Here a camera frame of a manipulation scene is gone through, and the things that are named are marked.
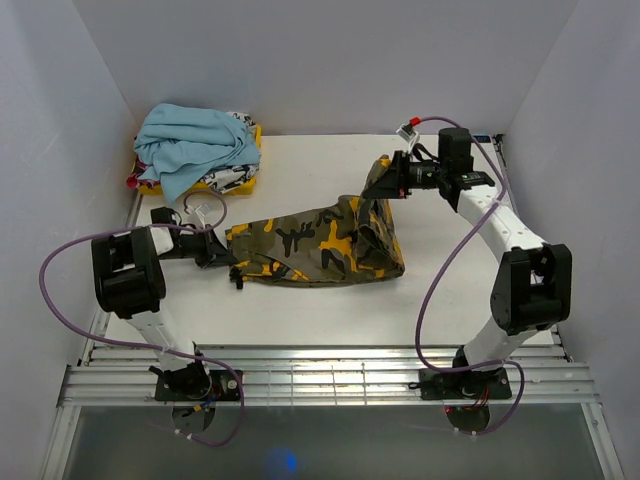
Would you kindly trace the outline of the yellow camouflage trousers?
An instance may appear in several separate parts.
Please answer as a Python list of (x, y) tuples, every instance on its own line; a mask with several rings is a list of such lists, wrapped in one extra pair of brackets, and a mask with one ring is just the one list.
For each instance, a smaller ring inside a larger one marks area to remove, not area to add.
[(335, 204), (234, 225), (229, 278), (278, 286), (332, 287), (401, 277), (405, 263), (390, 202), (341, 195)]

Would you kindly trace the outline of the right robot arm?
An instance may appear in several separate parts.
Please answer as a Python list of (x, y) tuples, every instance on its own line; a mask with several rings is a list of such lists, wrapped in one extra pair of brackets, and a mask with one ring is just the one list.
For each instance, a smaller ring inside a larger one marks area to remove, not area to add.
[(477, 140), (454, 126), (438, 133), (438, 152), (418, 141), (414, 118), (398, 134), (408, 147), (394, 153), (381, 178), (366, 187), (370, 199), (403, 199), (414, 190), (435, 190), (469, 224), (498, 262), (490, 295), (491, 317), (456, 352), (450, 367), (427, 365), (410, 389), (424, 400), (508, 399), (506, 368), (528, 339), (566, 320), (571, 306), (572, 254), (533, 233), (504, 203), (497, 174), (474, 166)]

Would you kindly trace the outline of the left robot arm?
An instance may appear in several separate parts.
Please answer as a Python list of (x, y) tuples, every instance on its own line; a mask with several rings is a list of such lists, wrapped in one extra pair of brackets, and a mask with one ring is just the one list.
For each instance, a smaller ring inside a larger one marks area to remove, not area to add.
[(148, 344), (157, 345), (157, 401), (236, 401), (240, 373), (212, 370), (197, 344), (179, 330), (162, 305), (166, 283), (163, 260), (191, 259), (202, 268), (232, 266), (237, 259), (209, 230), (202, 218), (180, 228), (178, 212), (168, 207), (151, 211), (156, 225), (91, 241), (95, 293), (100, 307), (126, 321)]

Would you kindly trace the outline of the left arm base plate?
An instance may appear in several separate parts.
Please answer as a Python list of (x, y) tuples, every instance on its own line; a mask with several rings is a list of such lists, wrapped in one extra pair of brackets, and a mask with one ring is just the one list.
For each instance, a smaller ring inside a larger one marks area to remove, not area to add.
[(219, 402), (235, 402), (240, 400), (239, 383), (226, 370), (210, 370), (211, 386), (205, 393), (186, 395), (172, 391), (168, 384), (158, 379), (152, 398), (160, 402), (197, 402), (202, 403), (213, 398)]

